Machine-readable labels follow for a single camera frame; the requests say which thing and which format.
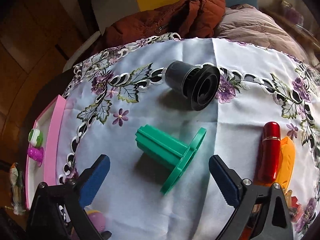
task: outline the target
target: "brown jacket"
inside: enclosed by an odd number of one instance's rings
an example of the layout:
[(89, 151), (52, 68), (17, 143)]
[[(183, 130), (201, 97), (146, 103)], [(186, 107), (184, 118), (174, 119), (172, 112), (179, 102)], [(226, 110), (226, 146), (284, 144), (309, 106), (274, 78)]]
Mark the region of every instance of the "brown jacket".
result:
[(115, 22), (95, 43), (90, 54), (139, 39), (168, 32), (182, 38), (211, 38), (225, 12), (225, 0), (180, 0), (174, 4), (139, 12)]

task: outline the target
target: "red perfume atomizer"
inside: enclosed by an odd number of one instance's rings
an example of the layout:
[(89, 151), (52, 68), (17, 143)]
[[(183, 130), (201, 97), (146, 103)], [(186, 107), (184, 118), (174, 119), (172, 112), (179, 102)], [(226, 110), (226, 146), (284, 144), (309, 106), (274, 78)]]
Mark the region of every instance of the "red perfume atomizer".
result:
[(268, 122), (263, 127), (260, 147), (260, 165), (257, 179), (262, 183), (273, 183), (276, 180), (280, 154), (280, 126)]

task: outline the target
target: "green flange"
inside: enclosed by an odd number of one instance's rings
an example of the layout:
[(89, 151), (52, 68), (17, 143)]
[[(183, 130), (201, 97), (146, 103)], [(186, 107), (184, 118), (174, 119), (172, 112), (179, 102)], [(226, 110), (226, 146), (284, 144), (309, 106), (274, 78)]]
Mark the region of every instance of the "green flange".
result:
[(138, 129), (136, 132), (137, 146), (152, 159), (172, 171), (160, 190), (163, 194), (172, 189), (187, 169), (206, 132), (206, 129), (200, 128), (192, 142), (186, 145), (151, 125)]

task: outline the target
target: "metal bolt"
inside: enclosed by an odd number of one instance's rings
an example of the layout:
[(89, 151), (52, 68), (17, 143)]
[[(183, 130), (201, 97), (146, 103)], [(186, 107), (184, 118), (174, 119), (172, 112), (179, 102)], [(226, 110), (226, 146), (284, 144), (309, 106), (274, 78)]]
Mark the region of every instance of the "metal bolt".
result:
[(44, 188), (45, 186), (47, 186), (47, 184), (45, 182), (41, 182), (38, 187), (39, 188)]
[(74, 185), (74, 184), (76, 184), (76, 180), (75, 179), (69, 179), (68, 183), (71, 184), (71, 185)]
[(274, 183), (274, 184), (273, 184), (273, 186), (274, 186), (275, 188), (277, 188), (277, 189), (281, 188), (280, 184), (279, 184), (279, 183), (277, 183), (277, 182), (276, 182), (276, 183)]
[(247, 186), (251, 185), (251, 183), (252, 183), (252, 181), (249, 180), (249, 179), (244, 179), (244, 180), (243, 180), (243, 184), (245, 184), (245, 185), (247, 185)]

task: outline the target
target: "white tablecloth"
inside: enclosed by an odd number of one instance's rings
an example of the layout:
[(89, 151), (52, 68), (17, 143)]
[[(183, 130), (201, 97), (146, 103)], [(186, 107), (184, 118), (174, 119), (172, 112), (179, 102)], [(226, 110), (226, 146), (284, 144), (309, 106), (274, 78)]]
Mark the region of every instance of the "white tablecloth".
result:
[[(189, 110), (162, 82), (163, 68), (174, 60), (220, 68), (217, 99), (204, 110)], [(107, 49), (77, 65), (75, 73), (64, 94), (57, 183), (76, 170), (80, 174), (100, 154), (110, 157), (110, 172), (91, 206), (106, 216), (112, 239), (215, 239), (233, 208), (211, 177), (208, 160), (218, 154), (241, 178), (253, 179), (262, 127), (270, 121), (279, 123), (282, 138), (293, 137), (296, 160), (289, 189), (313, 216), (319, 201), (320, 101), (306, 66), (294, 58), (250, 44), (179, 40), (169, 33)], [(158, 174), (165, 171), (145, 164), (135, 143), (137, 129), (146, 124), (185, 143), (200, 127), (207, 129), (190, 166), (165, 196)], [(293, 224), (295, 239), (311, 222), (304, 215)]]

